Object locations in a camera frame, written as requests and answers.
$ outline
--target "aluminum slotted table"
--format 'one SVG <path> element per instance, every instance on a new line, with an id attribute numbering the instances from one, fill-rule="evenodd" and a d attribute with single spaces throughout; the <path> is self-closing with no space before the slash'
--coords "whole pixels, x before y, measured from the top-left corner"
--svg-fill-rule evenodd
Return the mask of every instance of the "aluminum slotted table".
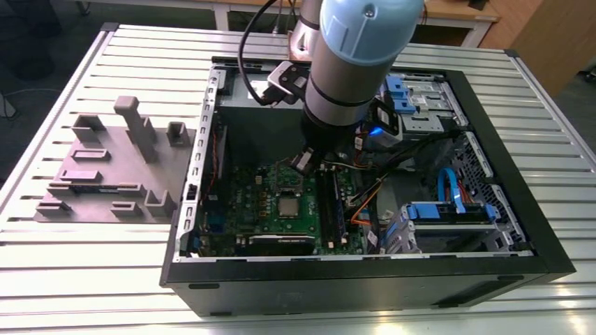
<path id="1" fill-rule="evenodd" d="M 524 287 L 472 308 L 198 318 L 157 284 L 169 225 L 34 222 L 38 199 L 74 139 L 69 127 L 77 114 L 97 114 L 105 125 L 124 126 L 113 101 L 132 95 L 154 127 L 182 121 L 194 128 L 210 59 L 236 56 L 236 32 L 105 28 L 0 191 L 0 329 L 192 335 L 262 334 L 264 327 L 284 334 L 594 333 L 594 155 L 522 62 L 500 50 L 410 45 L 396 66 L 465 73 L 577 269 L 548 285 Z M 286 59 L 286 51 L 285 36 L 254 33 L 245 57 Z"/>

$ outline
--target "wooden cabinet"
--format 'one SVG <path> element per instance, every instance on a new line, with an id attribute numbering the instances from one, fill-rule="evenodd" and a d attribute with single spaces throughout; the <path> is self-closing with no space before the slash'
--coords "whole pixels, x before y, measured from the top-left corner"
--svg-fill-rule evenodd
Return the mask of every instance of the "wooden cabinet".
<path id="1" fill-rule="evenodd" d="M 552 96 L 596 56 L 594 0 L 490 0 L 501 19 L 480 47 L 513 49 Z"/>

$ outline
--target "wooden table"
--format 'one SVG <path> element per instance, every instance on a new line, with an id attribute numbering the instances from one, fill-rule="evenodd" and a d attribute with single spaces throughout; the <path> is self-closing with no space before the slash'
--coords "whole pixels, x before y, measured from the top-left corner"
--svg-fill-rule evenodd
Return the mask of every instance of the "wooden table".
<path id="1" fill-rule="evenodd" d="M 284 15 L 289 14 L 289 2 L 282 0 Z M 121 3 L 128 5 L 161 6 L 177 8 L 210 9 L 214 14 L 217 30 L 229 31 L 228 13 L 230 11 L 253 12 L 266 0 L 90 0 L 88 2 Z M 300 13 L 302 0 L 297 0 L 296 13 Z M 438 27 L 457 27 L 469 29 L 461 43 L 462 47 L 477 47 L 493 22 L 498 21 L 498 14 L 488 3 L 484 10 L 468 7 L 468 1 L 426 0 L 428 18 L 425 24 Z M 277 13 L 278 4 L 273 4 L 265 13 Z"/>
<path id="2" fill-rule="evenodd" d="M 217 30 L 229 30 L 226 13 L 229 11 L 256 12 L 265 0 L 217 0 L 213 6 Z M 438 27 L 469 29 L 461 43 L 462 47 L 477 47 L 490 24 L 498 21 L 498 13 L 488 3 L 482 10 L 468 7 L 468 1 L 426 0 L 428 18 L 425 24 Z M 277 13 L 278 5 L 270 6 L 265 13 Z M 289 2 L 284 0 L 282 13 L 289 13 Z"/>

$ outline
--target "green circuit board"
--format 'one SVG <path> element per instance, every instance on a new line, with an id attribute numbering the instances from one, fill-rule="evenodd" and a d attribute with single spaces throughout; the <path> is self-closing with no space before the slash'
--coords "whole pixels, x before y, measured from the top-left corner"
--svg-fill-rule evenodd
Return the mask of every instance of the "green circuit board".
<path id="1" fill-rule="evenodd" d="M 353 193 L 350 173 L 337 170 L 336 177 L 345 198 Z M 316 179 L 302 177 L 284 162 L 234 167 L 229 192 L 224 230 L 210 242 L 218 256 L 233 256 L 236 237 L 253 234 L 314 237 L 318 255 L 362 253 L 361 232 L 349 234 L 346 244 L 334 248 L 321 243 Z"/>

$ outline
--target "blue led light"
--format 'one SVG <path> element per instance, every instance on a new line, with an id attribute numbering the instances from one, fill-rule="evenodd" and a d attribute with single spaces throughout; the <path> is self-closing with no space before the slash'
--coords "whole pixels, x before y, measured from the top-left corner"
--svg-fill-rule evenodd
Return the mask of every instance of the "blue led light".
<path id="1" fill-rule="evenodd" d="M 374 127 L 369 132 L 369 136 L 378 135 L 381 132 L 382 132 L 382 129 L 380 129 L 378 127 Z"/>

